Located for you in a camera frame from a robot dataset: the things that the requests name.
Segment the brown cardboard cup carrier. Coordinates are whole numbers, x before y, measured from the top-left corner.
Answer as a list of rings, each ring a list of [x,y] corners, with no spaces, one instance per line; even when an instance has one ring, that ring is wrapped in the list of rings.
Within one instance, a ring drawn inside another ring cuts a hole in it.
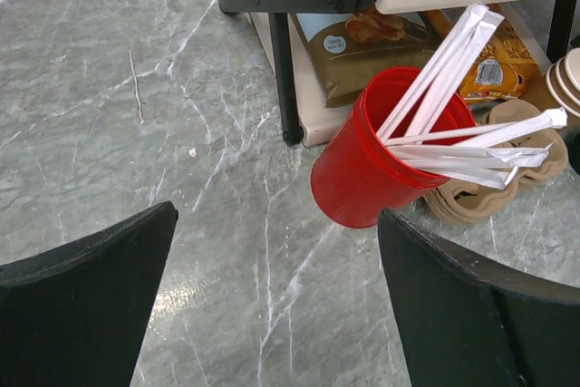
[[[476,168],[464,179],[450,179],[428,192],[423,199],[432,214],[456,226],[468,226],[501,211],[519,189],[533,188],[560,174],[568,164],[566,146],[557,132],[568,122],[562,109],[539,110],[531,103],[512,100],[484,114],[484,126],[517,124],[517,136],[498,144],[502,151],[538,149],[537,160],[523,160],[520,167]]]

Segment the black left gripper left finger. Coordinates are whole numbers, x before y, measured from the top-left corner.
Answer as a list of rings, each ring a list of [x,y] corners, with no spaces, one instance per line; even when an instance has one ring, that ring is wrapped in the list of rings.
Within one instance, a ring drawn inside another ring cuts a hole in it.
[[[2,385],[130,385],[178,218],[161,202],[3,264]]]

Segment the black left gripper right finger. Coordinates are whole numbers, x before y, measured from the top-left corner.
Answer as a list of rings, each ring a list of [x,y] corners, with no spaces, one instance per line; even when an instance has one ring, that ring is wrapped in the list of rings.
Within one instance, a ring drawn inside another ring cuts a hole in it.
[[[378,240],[412,385],[578,385],[578,288],[501,265],[389,209]]]

